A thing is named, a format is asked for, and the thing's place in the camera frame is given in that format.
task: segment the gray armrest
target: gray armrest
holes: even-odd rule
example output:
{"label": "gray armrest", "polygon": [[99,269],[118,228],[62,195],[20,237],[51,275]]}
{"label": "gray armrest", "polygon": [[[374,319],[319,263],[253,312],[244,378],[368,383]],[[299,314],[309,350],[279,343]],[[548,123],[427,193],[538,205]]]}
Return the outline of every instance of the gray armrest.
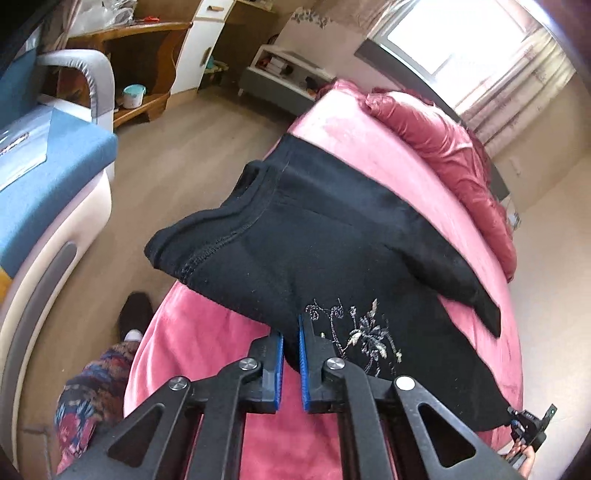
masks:
{"label": "gray armrest", "polygon": [[115,78],[109,59],[98,50],[59,50],[37,57],[40,65],[71,67],[80,70],[90,90],[90,114],[93,123],[115,108]]}

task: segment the black shoe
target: black shoe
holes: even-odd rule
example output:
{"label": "black shoe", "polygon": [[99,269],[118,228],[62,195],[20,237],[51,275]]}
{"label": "black shoe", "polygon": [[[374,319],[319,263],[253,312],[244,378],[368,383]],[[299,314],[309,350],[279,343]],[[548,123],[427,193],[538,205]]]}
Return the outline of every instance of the black shoe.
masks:
{"label": "black shoe", "polygon": [[130,330],[139,330],[145,334],[153,316],[154,309],[148,295],[143,291],[133,292],[127,297],[117,319],[119,341],[123,342]]}

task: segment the floral pants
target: floral pants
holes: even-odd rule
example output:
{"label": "floral pants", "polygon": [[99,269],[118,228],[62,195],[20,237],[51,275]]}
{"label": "floral pants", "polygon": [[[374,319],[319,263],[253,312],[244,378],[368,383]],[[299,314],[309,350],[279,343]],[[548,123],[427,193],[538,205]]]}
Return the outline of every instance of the floral pants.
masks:
{"label": "floral pants", "polygon": [[121,342],[68,380],[57,402],[54,425],[61,461],[57,473],[88,448],[92,435],[123,420],[123,399],[139,342]]}

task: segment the yellow object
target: yellow object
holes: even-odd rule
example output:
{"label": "yellow object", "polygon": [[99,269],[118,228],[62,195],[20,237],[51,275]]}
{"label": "yellow object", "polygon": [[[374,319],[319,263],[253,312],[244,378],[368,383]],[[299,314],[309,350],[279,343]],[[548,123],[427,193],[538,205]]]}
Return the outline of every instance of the yellow object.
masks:
{"label": "yellow object", "polygon": [[4,298],[6,297],[6,293],[8,292],[11,283],[12,279],[2,269],[2,267],[0,267],[0,305],[4,301]]}

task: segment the white sock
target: white sock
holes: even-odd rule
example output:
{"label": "white sock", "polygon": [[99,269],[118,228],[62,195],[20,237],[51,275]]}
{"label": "white sock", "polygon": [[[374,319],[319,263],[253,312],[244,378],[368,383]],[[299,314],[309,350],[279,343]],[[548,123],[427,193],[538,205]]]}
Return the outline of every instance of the white sock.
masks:
{"label": "white sock", "polygon": [[144,334],[139,330],[133,329],[127,332],[125,335],[124,341],[125,342],[141,342],[142,338],[144,338]]}

